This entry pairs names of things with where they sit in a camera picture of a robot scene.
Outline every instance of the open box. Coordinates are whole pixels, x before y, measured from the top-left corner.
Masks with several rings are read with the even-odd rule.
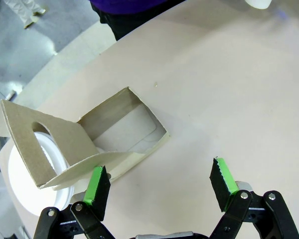
[[[52,136],[69,166],[65,171],[55,173],[34,132]],[[153,112],[129,87],[96,106],[77,123],[0,101],[0,136],[12,137],[40,189],[67,187],[103,165],[114,181],[169,138]]]

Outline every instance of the shiny floor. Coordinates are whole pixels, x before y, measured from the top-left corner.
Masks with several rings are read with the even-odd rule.
[[[0,99],[12,90],[20,92],[56,54],[99,20],[88,0],[37,2],[48,11],[24,30],[18,16],[0,0]],[[0,233],[26,238],[21,226],[0,174]]]
[[[99,20],[88,0],[37,0],[47,13],[24,30],[0,0],[0,99],[19,92],[50,59]]]

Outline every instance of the white cup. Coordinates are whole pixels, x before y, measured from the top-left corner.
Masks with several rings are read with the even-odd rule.
[[[258,9],[267,9],[272,0],[245,0],[250,6]]]

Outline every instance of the white paper plate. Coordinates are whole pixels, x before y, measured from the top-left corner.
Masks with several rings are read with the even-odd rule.
[[[48,134],[41,132],[35,132],[34,134],[52,168],[59,175],[68,167],[60,150]],[[58,191],[54,191],[53,188],[38,189],[16,146],[12,148],[10,154],[8,175],[17,199],[24,208],[37,216],[40,216],[41,211],[46,207],[57,207],[59,210],[65,209],[73,196],[73,186]]]

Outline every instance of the table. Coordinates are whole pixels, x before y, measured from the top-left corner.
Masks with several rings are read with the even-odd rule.
[[[194,231],[221,218],[209,174],[222,156],[256,193],[282,193],[299,230],[299,15],[290,3],[189,0],[132,32],[39,109],[79,117],[130,86],[171,139],[111,186],[104,224],[117,238]],[[38,218],[16,200],[27,230]],[[259,238],[250,224],[238,237]]]

